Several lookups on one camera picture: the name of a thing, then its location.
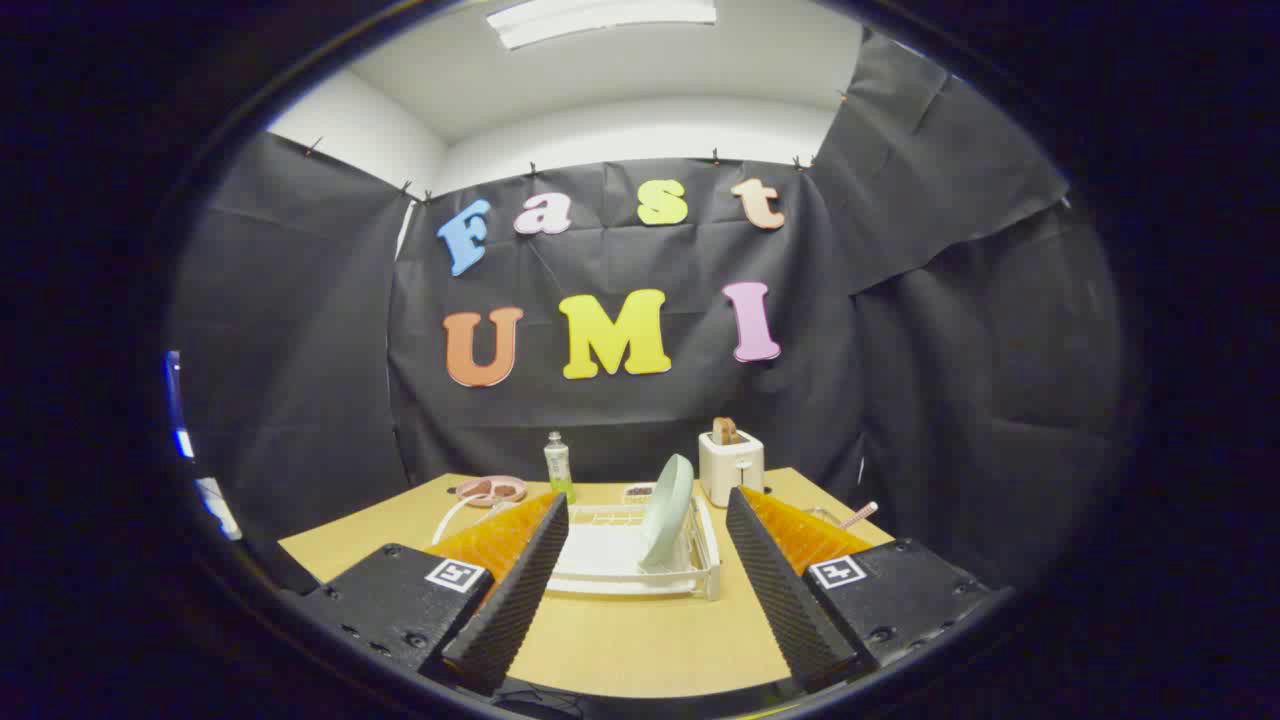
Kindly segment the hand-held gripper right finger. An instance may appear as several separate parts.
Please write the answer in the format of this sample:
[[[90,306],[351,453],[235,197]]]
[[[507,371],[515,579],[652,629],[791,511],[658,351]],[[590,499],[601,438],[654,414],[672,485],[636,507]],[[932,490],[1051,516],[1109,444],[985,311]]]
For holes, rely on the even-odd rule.
[[[726,525],[804,691],[896,664],[1001,601],[914,539],[872,546],[759,491],[731,491]]]

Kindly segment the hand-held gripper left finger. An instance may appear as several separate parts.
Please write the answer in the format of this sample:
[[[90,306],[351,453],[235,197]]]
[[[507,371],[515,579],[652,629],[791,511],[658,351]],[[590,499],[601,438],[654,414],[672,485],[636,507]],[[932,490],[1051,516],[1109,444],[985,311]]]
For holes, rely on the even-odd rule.
[[[291,609],[372,664],[481,696],[506,680],[570,533],[541,495],[420,551],[388,543]]]

